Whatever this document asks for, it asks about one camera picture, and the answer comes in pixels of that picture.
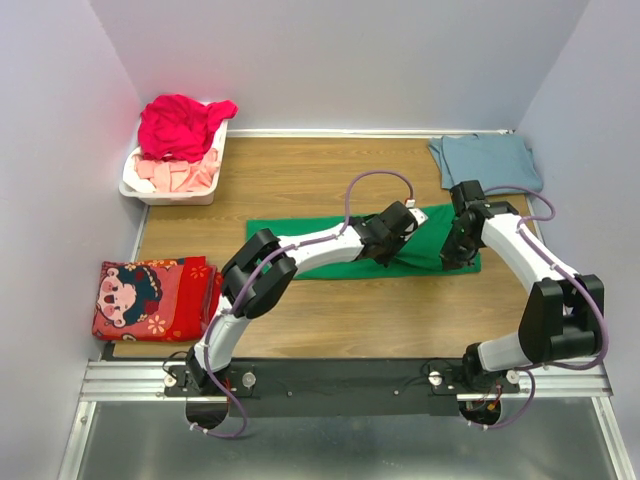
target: white wall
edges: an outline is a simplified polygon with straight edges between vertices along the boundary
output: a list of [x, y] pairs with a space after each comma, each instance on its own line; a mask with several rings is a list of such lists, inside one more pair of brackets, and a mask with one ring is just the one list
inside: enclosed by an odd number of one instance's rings
[[613, 405], [640, 471], [638, 19], [637, 1], [592, 0], [519, 133], [558, 207], [557, 219], [542, 226], [545, 240], [605, 283]]
[[140, 219], [117, 178], [139, 99], [86, 0], [0, 16], [0, 465], [55, 478], [87, 358], [100, 262]]
[[91, 0], [144, 101], [238, 128], [515, 128], [587, 0]]

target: laundry basket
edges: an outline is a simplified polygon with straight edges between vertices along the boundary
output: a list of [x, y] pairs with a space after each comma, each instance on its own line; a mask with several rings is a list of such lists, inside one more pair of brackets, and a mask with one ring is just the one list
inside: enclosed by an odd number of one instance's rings
[[[215, 148], [218, 151], [218, 162], [220, 166], [218, 171], [213, 176], [211, 181], [211, 187], [207, 190], [199, 192], [159, 192], [159, 193], [142, 193], [132, 189], [123, 180], [120, 180], [120, 193], [125, 197], [134, 197], [140, 199], [140, 201], [147, 205], [209, 205], [213, 203], [213, 195], [216, 187], [218, 186], [218, 179], [220, 177], [220, 170], [222, 169], [222, 156], [224, 153], [224, 143], [227, 138], [227, 120], [223, 120], [220, 127], [213, 136], [213, 143], [211, 148]], [[134, 156], [140, 153], [140, 147], [136, 148], [125, 163], [125, 172], [132, 162], [135, 162]]]

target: red blanket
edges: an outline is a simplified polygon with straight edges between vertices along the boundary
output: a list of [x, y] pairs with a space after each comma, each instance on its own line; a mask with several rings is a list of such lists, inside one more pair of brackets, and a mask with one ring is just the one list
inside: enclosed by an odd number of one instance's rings
[[104, 262], [93, 334], [102, 340], [196, 340], [215, 312], [221, 283], [205, 257]]

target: cartoon character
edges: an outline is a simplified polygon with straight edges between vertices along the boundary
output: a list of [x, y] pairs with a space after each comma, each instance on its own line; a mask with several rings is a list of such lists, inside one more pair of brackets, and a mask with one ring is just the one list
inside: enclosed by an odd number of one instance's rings
[[158, 311], [162, 288], [156, 273], [144, 265], [107, 268], [97, 307], [117, 328], [144, 321]]

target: black mounting plate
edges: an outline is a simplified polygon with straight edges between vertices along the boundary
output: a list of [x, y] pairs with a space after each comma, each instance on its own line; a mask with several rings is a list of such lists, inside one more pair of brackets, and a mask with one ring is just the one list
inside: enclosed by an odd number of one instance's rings
[[[167, 396], [221, 394], [212, 382], [197, 388], [183, 365], [174, 365], [169, 371], [178, 381], [165, 389]], [[442, 375], [439, 385], [429, 381], [433, 371]], [[247, 372], [255, 375], [253, 387], [242, 384]], [[455, 416], [459, 415], [458, 394], [487, 393], [465, 385], [461, 372], [462, 362], [454, 358], [234, 359], [216, 377], [231, 387], [250, 417]], [[498, 381], [503, 393], [518, 391], [517, 385], [503, 377]]]

